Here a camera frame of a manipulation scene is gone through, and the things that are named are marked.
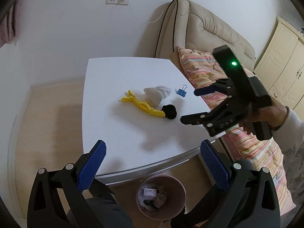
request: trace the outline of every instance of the hand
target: hand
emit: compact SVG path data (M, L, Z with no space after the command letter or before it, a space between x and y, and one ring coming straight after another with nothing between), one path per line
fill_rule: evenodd
M253 111L248 117L245 118L245 121L267 122L273 130L281 127L288 115L288 110L273 97L271 98L271 101L272 106ZM240 122L239 126L243 127L243 130L246 131L248 135L251 134L251 130L243 122Z

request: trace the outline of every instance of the pink trash bin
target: pink trash bin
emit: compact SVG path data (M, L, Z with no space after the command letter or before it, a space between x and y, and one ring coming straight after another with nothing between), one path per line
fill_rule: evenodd
M164 186L167 192L167 200L163 206L158 210L148 211L139 203L139 195L144 185L154 183L156 185ZM175 177L167 175L155 175L147 178L139 186L136 193L136 204L140 212L147 218L153 220L169 220L176 217L184 208L186 204L186 190L183 184Z

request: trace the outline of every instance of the bed headboard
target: bed headboard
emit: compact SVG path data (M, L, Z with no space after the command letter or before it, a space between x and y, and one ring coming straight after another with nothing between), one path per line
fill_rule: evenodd
M177 46L212 52L222 45L228 45L253 71L255 51L246 39L208 9L192 1L173 0L162 23L155 57L169 59Z

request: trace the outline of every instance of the white table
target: white table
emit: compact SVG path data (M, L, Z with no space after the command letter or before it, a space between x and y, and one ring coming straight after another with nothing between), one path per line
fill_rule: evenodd
M186 84L182 97L175 90ZM138 99L144 98L143 89L165 85L171 95L163 105L177 109L174 120L150 116L133 103L119 102L131 90ZM105 141L107 155L96 177L107 184L141 178L180 164L199 152L201 141L211 138L202 125L183 125L183 115L208 112L202 98L170 60L135 57L89 59L85 77L82 109L84 153L97 140Z

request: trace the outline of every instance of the bed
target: bed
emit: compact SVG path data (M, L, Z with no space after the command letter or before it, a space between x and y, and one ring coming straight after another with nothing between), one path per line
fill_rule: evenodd
M188 0L173 0L162 22L155 57L171 59L192 85L200 88L223 77L224 73L218 69L218 63L214 63L210 54L214 48L222 45L231 48L246 68L248 76L253 75L255 51L244 37L204 7ZM226 97L215 93L202 98L212 109ZM221 143L216 144L216 149L225 152L231 160L246 158L257 170L264 166L269 168L278 181L276 190L281 215L295 207L286 187L283 155L273 139L260 142L255 136L246 135L236 125L226 131Z

